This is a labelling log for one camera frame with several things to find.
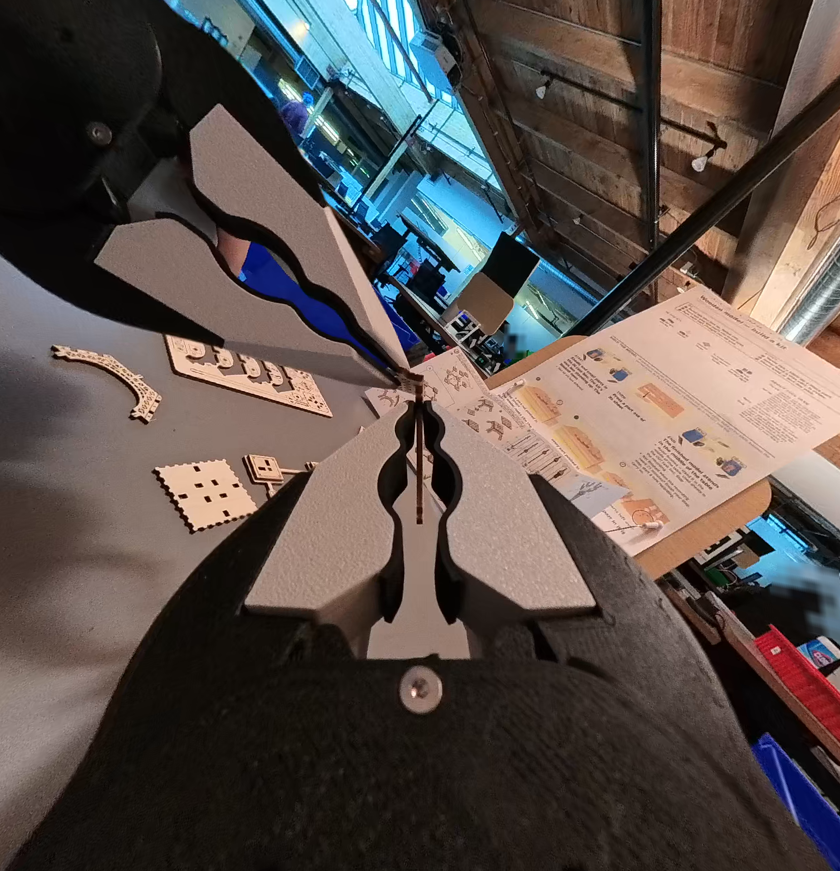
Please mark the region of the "folded assembly diagram leaflet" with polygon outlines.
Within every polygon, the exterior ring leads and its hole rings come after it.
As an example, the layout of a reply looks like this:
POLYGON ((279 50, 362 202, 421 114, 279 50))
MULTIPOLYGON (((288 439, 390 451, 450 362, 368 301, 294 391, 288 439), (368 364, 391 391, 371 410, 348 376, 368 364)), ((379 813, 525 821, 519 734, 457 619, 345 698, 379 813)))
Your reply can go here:
POLYGON ((554 445, 490 392, 458 349, 412 368, 422 379, 423 398, 441 406, 465 427, 508 455, 527 474, 539 475, 562 493, 579 487, 577 473, 554 445))

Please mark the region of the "white ceiling air unit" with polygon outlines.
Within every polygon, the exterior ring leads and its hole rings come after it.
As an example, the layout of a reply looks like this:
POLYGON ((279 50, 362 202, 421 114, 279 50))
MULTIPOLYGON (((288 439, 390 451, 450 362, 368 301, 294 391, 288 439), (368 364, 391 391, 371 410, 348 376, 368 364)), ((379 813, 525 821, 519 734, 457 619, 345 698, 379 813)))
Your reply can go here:
POLYGON ((443 94, 455 93, 462 78, 462 49, 452 29, 421 29, 411 38, 410 49, 424 80, 443 94))

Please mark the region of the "large printed instruction sheet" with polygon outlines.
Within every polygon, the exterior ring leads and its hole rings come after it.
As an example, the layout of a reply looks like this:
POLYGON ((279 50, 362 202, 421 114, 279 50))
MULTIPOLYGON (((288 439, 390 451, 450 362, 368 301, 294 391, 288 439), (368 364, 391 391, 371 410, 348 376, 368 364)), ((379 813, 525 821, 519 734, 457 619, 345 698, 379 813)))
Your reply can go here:
POLYGON ((631 557, 840 434, 840 369, 710 291, 526 362, 496 392, 625 490, 592 519, 631 557))

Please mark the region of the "blue plastic bin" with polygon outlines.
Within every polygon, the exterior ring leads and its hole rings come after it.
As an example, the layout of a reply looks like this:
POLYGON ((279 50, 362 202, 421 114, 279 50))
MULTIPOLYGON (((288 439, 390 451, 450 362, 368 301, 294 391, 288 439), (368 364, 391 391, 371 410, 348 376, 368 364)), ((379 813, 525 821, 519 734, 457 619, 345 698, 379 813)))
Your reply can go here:
POLYGON ((375 362, 383 360, 370 348, 355 339, 340 314, 325 302, 309 296, 296 280, 262 245, 251 243, 240 277, 253 291, 267 298, 291 303, 307 323, 328 339, 349 343, 362 350, 375 362))

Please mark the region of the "blue storage crate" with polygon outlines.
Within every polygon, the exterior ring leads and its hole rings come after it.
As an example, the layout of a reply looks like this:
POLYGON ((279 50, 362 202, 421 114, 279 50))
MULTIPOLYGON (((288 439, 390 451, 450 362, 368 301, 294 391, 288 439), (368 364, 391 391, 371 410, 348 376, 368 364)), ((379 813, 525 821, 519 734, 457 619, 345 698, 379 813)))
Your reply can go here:
POLYGON ((752 753, 782 804, 828 865, 840 870, 840 814, 770 734, 752 753))

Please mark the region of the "black boom pole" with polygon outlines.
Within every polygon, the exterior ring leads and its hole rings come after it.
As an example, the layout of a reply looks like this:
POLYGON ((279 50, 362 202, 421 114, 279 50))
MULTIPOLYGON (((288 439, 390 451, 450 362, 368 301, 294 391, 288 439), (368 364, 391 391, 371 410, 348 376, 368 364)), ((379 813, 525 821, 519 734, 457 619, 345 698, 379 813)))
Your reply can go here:
POLYGON ((742 200, 777 171, 840 111, 840 74, 739 169, 711 198, 648 254, 566 332, 590 335, 627 307, 677 258, 719 224, 742 200))

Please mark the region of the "wooden four-block square frame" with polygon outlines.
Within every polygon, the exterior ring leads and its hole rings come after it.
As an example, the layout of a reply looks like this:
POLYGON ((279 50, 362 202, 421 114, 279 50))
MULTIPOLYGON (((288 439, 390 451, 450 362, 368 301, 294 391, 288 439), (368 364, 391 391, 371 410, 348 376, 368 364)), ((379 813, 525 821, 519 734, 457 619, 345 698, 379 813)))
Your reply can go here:
POLYGON ((319 465, 317 462, 306 462, 301 468, 295 470, 281 466, 273 455, 262 454, 244 455, 242 460, 251 482, 264 487, 267 498, 276 495, 287 479, 305 472, 312 472, 319 465))

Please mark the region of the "black steel ceiling beam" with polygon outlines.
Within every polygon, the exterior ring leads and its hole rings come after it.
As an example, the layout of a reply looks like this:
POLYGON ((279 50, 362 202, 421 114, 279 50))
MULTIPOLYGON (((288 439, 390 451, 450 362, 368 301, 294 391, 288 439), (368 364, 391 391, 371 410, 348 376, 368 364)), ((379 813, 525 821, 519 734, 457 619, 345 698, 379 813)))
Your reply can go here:
POLYGON ((643 122, 643 200, 647 251, 658 247, 661 188, 662 2, 641 3, 639 96, 643 122))

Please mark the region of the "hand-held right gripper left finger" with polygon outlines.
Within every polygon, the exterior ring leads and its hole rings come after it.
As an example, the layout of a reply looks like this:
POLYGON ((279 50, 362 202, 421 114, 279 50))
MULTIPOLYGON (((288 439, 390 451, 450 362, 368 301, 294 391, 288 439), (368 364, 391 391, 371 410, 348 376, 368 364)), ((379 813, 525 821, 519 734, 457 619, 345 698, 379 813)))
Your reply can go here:
POLYGON ((416 403, 403 402, 308 473, 245 599, 265 616, 335 626, 360 659, 403 602, 403 523, 416 403))

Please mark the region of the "tan and black panel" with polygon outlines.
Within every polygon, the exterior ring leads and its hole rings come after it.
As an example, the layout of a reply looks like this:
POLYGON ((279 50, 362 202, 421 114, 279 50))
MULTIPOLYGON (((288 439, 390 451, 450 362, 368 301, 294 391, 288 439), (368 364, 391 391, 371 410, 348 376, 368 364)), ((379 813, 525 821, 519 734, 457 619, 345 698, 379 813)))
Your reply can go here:
POLYGON ((540 258, 514 236, 501 233, 485 261, 459 291, 456 304, 485 335, 495 334, 540 258))

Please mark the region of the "wooden sheet with arch cutouts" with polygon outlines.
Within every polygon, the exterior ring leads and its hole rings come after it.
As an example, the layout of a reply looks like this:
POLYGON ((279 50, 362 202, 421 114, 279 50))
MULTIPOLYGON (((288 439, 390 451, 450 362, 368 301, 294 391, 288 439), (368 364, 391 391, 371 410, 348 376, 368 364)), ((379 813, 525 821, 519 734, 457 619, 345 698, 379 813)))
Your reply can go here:
POLYGON ((169 334, 164 335, 164 344, 172 370, 178 376, 332 417, 314 377, 303 370, 169 334))

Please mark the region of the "square wooden plate with holes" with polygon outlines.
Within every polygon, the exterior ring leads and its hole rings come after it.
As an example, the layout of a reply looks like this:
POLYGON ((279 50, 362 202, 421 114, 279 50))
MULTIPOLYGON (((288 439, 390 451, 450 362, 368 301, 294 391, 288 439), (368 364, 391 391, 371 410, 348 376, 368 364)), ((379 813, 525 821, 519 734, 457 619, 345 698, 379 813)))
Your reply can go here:
POLYGON ((258 507, 226 460, 157 467, 153 474, 191 532, 242 520, 258 507))

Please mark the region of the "grey desk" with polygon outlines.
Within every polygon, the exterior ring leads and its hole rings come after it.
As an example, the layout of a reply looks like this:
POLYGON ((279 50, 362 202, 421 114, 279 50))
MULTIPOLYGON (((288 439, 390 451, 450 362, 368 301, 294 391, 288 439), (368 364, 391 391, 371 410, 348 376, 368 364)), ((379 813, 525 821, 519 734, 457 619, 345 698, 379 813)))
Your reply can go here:
POLYGON ((0 256, 0 869, 83 758, 153 620, 236 523, 191 532, 153 474, 243 456, 321 461, 374 421, 365 390, 316 376, 330 418, 176 375, 164 337, 73 308, 0 256), (161 396, 152 422, 111 354, 161 396))

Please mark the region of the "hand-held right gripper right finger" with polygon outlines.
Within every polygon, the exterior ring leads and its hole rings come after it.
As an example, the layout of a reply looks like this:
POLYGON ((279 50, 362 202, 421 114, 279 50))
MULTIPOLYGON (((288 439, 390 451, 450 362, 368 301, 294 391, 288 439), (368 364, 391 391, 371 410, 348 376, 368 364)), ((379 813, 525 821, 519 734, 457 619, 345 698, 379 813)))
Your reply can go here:
POLYGON ((422 406, 430 486, 442 506, 436 601, 481 657, 503 627, 582 616, 596 600, 532 478, 438 403, 422 406))

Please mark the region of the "silver metal air duct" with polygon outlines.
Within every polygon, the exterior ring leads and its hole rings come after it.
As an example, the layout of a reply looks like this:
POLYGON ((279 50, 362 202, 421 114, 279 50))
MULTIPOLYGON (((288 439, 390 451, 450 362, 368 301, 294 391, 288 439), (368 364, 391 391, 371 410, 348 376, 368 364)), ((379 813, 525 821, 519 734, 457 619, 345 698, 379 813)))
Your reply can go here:
POLYGON ((790 342, 806 346, 840 313, 840 241, 812 279, 805 295, 778 332, 790 342))

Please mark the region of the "red corrugated box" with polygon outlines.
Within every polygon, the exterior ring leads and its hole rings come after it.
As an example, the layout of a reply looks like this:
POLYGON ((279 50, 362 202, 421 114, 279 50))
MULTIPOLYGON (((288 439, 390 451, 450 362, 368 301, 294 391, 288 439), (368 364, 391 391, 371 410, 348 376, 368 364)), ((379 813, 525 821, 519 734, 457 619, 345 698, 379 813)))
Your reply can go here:
POLYGON ((840 743, 840 691, 773 625, 754 644, 777 677, 840 743))

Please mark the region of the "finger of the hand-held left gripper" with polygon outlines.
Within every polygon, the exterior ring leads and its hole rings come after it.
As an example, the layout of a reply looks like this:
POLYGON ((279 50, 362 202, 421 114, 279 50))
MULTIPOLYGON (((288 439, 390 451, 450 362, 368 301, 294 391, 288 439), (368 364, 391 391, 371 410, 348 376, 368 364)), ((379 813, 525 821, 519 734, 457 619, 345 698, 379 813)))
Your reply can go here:
POLYGON ((222 104, 189 133, 193 185, 219 226, 278 252, 305 292, 338 312, 360 349, 408 360, 331 207, 321 205, 222 104))
POLYGON ((224 340, 227 348, 366 387, 396 387, 391 367, 314 329, 220 265, 208 239, 175 218, 116 226, 95 264, 224 340))

